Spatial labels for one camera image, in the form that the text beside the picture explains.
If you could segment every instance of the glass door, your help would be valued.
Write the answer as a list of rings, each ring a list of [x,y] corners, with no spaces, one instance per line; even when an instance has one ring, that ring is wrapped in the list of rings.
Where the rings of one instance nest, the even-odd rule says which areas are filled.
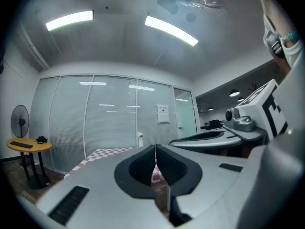
[[[176,102],[178,138],[195,135],[197,128],[192,95],[188,91],[176,88],[173,91]]]

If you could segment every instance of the yellow table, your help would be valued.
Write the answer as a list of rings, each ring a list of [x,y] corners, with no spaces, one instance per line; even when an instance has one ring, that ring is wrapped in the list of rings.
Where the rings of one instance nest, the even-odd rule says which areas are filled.
[[[33,147],[25,148],[25,147],[16,146],[16,145],[11,144],[11,142],[13,142],[13,141],[23,143],[23,144],[33,145]],[[35,139],[32,139],[32,138],[12,138],[12,139],[9,139],[6,142],[6,145],[10,149],[13,149],[15,151],[20,152],[24,172],[25,172],[25,175],[27,177],[27,185],[28,185],[29,188],[42,189],[42,188],[45,188],[46,186],[48,186],[50,184],[50,178],[48,178],[46,176],[46,173],[45,173],[44,168],[43,168],[41,152],[49,150],[52,147],[51,143],[38,144],[37,141]],[[27,166],[25,164],[25,159],[24,159],[24,152],[29,153],[30,164],[32,166],[32,170],[33,170],[33,174],[34,174],[33,176],[30,176],[29,172],[27,170]],[[39,158],[39,163],[40,163],[42,175],[37,173],[37,170],[36,170],[36,167],[35,167],[35,164],[34,164],[33,153],[38,153],[38,158]]]

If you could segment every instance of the glass partition wall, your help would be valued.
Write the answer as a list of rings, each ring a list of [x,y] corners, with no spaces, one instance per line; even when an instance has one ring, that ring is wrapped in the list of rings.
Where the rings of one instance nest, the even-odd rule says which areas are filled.
[[[185,123],[185,133],[196,130],[191,126],[193,102],[183,103],[185,110],[177,106],[175,95],[170,85],[123,77],[41,79],[30,113],[30,138],[43,135],[52,143],[43,159],[61,173],[71,171],[96,149],[136,147],[138,132],[143,133],[144,145],[168,144],[181,136],[177,122]],[[160,106],[165,110],[161,114]]]

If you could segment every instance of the red and white checkered cloth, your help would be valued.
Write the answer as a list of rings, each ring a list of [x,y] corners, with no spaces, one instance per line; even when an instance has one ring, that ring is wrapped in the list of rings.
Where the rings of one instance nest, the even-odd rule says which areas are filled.
[[[83,167],[87,162],[92,162],[96,159],[100,159],[100,158],[104,158],[107,157],[109,155],[115,155],[115,154],[119,154],[125,151],[128,151],[130,149],[133,149],[135,147],[127,147],[127,148],[107,148],[107,149],[96,149],[92,154],[90,154],[87,158],[85,158],[83,161],[81,161],[76,167],[74,167],[69,173],[67,173],[64,176],[64,179],[67,178],[68,176],[72,175],[75,173],[75,171],[77,171],[78,169],[80,169],[81,167]],[[159,170],[159,168],[156,167],[153,170],[152,173],[152,183],[157,183],[160,181],[163,181],[164,178]]]

